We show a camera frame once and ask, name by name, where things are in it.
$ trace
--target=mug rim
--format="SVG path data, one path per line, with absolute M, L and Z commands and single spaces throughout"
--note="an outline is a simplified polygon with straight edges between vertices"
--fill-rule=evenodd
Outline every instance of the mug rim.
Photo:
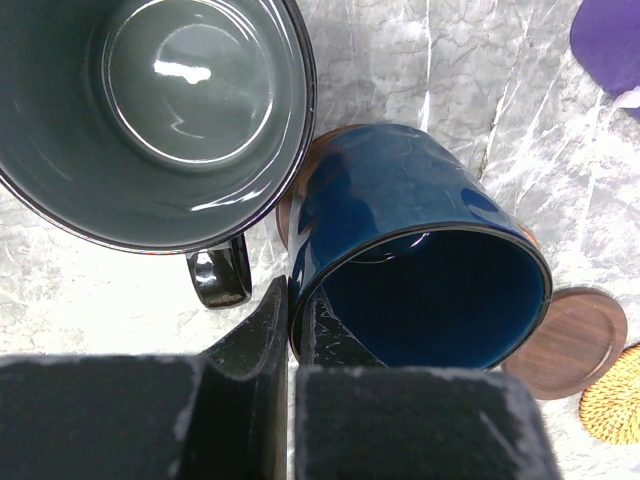
M 192 253 L 199 250 L 223 243 L 231 238 L 241 235 L 249 228 L 253 227 L 260 220 L 262 220 L 280 201 L 280 199 L 286 194 L 288 189 L 293 184 L 293 181 L 298 173 L 307 151 L 311 145 L 313 131 L 316 123 L 316 103 L 317 103 L 317 80 L 316 80 L 316 65 L 313 54 L 313 47 L 311 45 L 311 39 L 309 32 L 298 8 L 295 0 L 278 0 L 282 3 L 287 11 L 289 18 L 291 19 L 291 25 L 295 32 L 296 39 L 300 47 L 300 53 L 302 57 L 302 65 L 304 68 L 305 76 L 305 88 L 306 88 L 306 104 L 305 120 L 302 128 L 302 137 L 300 139 L 299 147 L 287 173 L 274 193 L 265 200 L 265 202 L 257 209 L 253 214 L 247 216 L 247 218 L 238 222 L 233 228 L 228 229 L 226 232 L 207 238 L 205 240 L 199 240 L 197 242 L 182 244 L 177 246 L 166 247 L 148 247 L 144 245 L 136 245 L 133 243 L 120 242 L 116 240 L 110 240 L 102 235 L 96 235 L 90 233 L 87 229 L 74 226 L 71 222 L 62 219 L 59 215 L 56 215 L 51 209 L 38 203 L 31 198 L 23 189 L 21 189 L 16 182 L 11 180 L 7 175 L 4 168 L 0 164 L 0 184 L 2 184 L 11 194 L 16 197 L 23 205 L 25 205 L 33 213 L 37 214 L 40 218 L 46 220 L 50 224 L 57 228 L 74 235 L 75 237 L 88 240 L 91 243 L 110 248 L 112 250 L 128 252 L 128 253 L 143 253 L 152 255 L 172 255 L 179 253 Z
M 542 274 L 542 283 L 543 283 L 543 303 L 540 306 L 540 310 L 538 312 L 538 316 L 535 321 L 531 325 L 530 331 L 522 338 L 520 342 L 518 342 L 513 348 L 511 348 L 503 358 L 499 361 L 489 365 L 487 367 L 481 367 L 485 370 L 489 370 L 491 368 L 495 368 L 500 365 L 506 358 L 508 358 L 511 354 L 513 354 L 517 349 L 519 349 L 531 335 L 536 331 L 536 329 L 540 326 L 544 317 L 549 310 L 551 305 L 551 297 L 553 295 L 553 277 L 551 274 L 551 269 L 549 265 L 542 255 L 542 252 L 526 237 L 518 235 L 517 232 L 512 232 L 509 230 L 505 230 L 501 227 L 494 227 L 490 225 L 478 225 L 470 222 L 444 222 L 444 223 L 430 223 L 423 224 L 419 226 L 413 226 L 404 228 L 401 230 L 396 230 L 391 233 L 384 234 L 375 240 L 371 240 L 360 247 L 351 250 L 346 255 L 338 258 L 331 264 L 327 265 L 320 272 L 316 273 L 314 279 L 309 283 L 307 288 L 302 291 L 296 302 L 292 302 L 292 315 L 289 317 L 289 344 L 291 346 L 291 351 L 295 357 L 295 359 L 300 362 L 300 342 L 302 340 L 302 335 L 299 336 L 298 339 L 295 338 L 295 331 L 298 327 L 301 327 L 301 320 L 304 312 L 304 305 L 309 301 L 313 293 L 320 287 L 322 282 L 324 282 L 329 275 L 334 273 L 340 267 L 342 267 L 345 263 L 353 260 L 358 255 L 364 253 L 365 251 L 374 248 L 378 245 L 397 240 L 399 238 L 415 235 L 420 233 L 431 233 L 431 232 L 444 232 L 444 231 L 463 231 L 463 232 L 477 232 L 483 233 L 486 235 L 491 235 L 494 237 L 502 238 L 504 240 L 508 240 L 520 247 L 525 253 L 527 253 L 538 265 L 540 268 L 540 272 Z

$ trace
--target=black rim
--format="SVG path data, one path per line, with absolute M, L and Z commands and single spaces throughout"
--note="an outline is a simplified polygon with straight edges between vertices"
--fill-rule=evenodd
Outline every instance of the black rim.
M 485 233 L 488 235 L 493 235 L 499 238 L 503 238 L 505 240 L 509 240 L 515 245 L 522 248 L 526 253 L 528 253 L 531 258 L 536 262 L 536 264 L 540 267 L 542 271 L 542 279 L 544 283 L 544 292 L 543 292 L 543 304 L 540 307 L 540 311 L 538 312 L 538 317 L 536 318 L 531 331 L 519 342 L 515 347 L 513 347 L 509 352 L 507 352 L 507 356 L 511 355 L 511 353 L 515 352 L 520 346 L 527 341 L 529 336 L 535 331 L 535 329 L 542 323 L 547 311 L 549 310 L 549 306 L 551 304 L 551 297 L 553 295 L 553 280 L 551 276 L 551 269 L 547 264 L 546 260 L 542 256 L 540 250 L 538 250 L 534 245 L 530 243 L 529 240 L 521 238 L 515 233 L 508 232 L 497 227 L 489 227 L 489 226 L 479 226 L 477 224 L 472 223 L 456 223 L 456 224 L 429 224 L 429 225 L 421 225 L 418 227 L 406 228 L 403 230 L 397 230 L 393 233 L 387 234 L 384 237 L 380 237 L 376 240 L 373 240 L 360 248 L 352 251 L 351 253 L 345 255 L 344 257 L 336 260 L 331 265 L 326 267 L 317 278 L 309 284 L 309 286 L 304 290 L 300 298 L 297 302 L 290 301 L 289 305 L 293 308 L 292 314 L 289 316 L 289 344 L 291 345 L 291 350 L 296 360 L 300 361 L 300 341 L 302 339 L 302 314 L 304 309 L 302 308 L 306 302 L 309 300 L 313 292 L 320 286 L 320 284 L 333 272 L 335 272 L 338 268 L 344 265 L 346 262 L 352 260 L 357 257 L 364 251 L 375 247 L 377 245 L 396 240 L 398 238 L 414 235 L 419 233 L 426 232 L 437 232 L 437 231 L 447 231 L 447 230 L 457 230 L 457 231 L 467 231 L 467 232 L 478 232 Z M 496 362 L 493 365 L 486 367 L 487 369 L 493 368 L 499 365 L 502 362 Z
M 304 22 L 304 18 L 302 17 L 302 13 L 298 8 L 297 4 L 294 0 L 280 0 L 284 5 L 287 13 L 289 14 L 289 18 L 291 19 L 291 23 L 293 26 L 293 30 L 296 33 L 296 38 L 298 40 L 298 44 L 300 46 L 300 53 L 302 54 L 302 63 L 304 66 L 305 80 L 306 80 L 306 89 L 307 89 L 307 104 L 306 104 L 306 115 L 305 115 L 305 124 L 302 130 L 302 139 L 300 142 L 300 146 L 298 147 L 298 153 L 289 168 L 287 175 L 285 176 L 285 180 L 280 184 L 276 192 L 269 198 L 261 207 L 256 211 L 253 215 L 249 216 L 234 228 L 229 229 L 227 232 L 221 235 L 217 235 L 206 240 L 202 240 L 199 242 L 187 244 L 187 245 L 178 245 L 175 247 L 153 247 L 149 248 L 143 245 L 134 245 L 123 242 L 117 242 L 108 240 L 99 235 L 94 235 L 92 233 L 87 232 L 82 228 L 78 228 L 73 226 L 70 222 L 63 220 L 57 215 L 50 212 L 44 206 L 39 205 L 35 201 L 33 201 L 27 194 L 25 194 L 18 185 L 16 185 L 11 179 L 9 179 L 0 166 L 0 183 L 4 185 L 7 190 L 9 190 L 18 200 L 20 200 L 27 208 L 29 208 L 32 212 L 36 213 L 41 218 L 47 220 L 49 223 L 57 226 L 58 228 L 64 230 L 67 233 L 71 233 L 76 237 L 83 238 L 92 243 L 102 245 L 104 247 L 108 247 L 114 250 L 131 252 L 131 253 L 147 253 L 147 254 L 156 254 L 156 255 L 171 255 L 176 253 L 191 253 L 196 252 L 198 250 L 202 250 L 207 247 L 211 247 L 213 245 L 217 245 L 218 243 L 225 242 L 233 237 L 236 237 L 242 234 L 245 230 L 251 228 L 260 220 L 262 220 L 275 205 L 280 201 L 282 196 L 289 189 L 293 180 L 298 173 L 300 166 L 302 165 L 302 161 L 304 160 L 309 147 L 311 145 L 311 140 L 313 136 L 313 131 L 315 128 L 315 113 L 316 113 L 316 97 L 317 97 L 317 82 L 316 82 L 316 67 L 315 60 L 313 56 L 313 49 L 311 47 L 311 39 L 309 38 L 309 32 L 307 31 L 306 24 Z

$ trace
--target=yellow woven coaster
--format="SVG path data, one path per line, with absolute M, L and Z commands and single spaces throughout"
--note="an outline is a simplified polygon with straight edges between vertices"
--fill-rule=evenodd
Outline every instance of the yellow woven coaster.
M 580 400 L 580 420 L 606 443 L 640 443 L 640 345 L 626 349 Z

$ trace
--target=mug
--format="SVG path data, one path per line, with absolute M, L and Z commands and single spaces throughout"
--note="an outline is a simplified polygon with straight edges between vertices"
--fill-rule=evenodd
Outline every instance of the mug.
M 491 368 L 549 307 L 551 272 L 532 239 L 451 153 L 408 126 L 317 139 L 277 219 L 297 356 L 314 295 L 388 366 Z
M 311 143 L 293 0 L 6 0 L 0 181 L 64 230 L 188 254 L 208 307 L 251 296 L 243 232 Z

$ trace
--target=marble surface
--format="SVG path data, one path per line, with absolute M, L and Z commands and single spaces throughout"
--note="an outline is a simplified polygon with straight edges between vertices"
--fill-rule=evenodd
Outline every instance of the marble surface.
M 573 58 L 578 0 L 304 0 L 319 72 L 317 134 L 393 121 L 431 133 L 533 230 L 557 287 L 598 286 L 640 341 L 640 124 Z M 0 192 L 0 353 L 198 352 L 258 303 L 286 253 L 273 216 L 247 234 L 255 295 L 198 302 L 182 257 L 76 239 Z M 291 364 L 291 374 L 295 363 Z M 640 445 L 578 420 L 579 396 L 541 403 L 566 479 L 640 476 Z

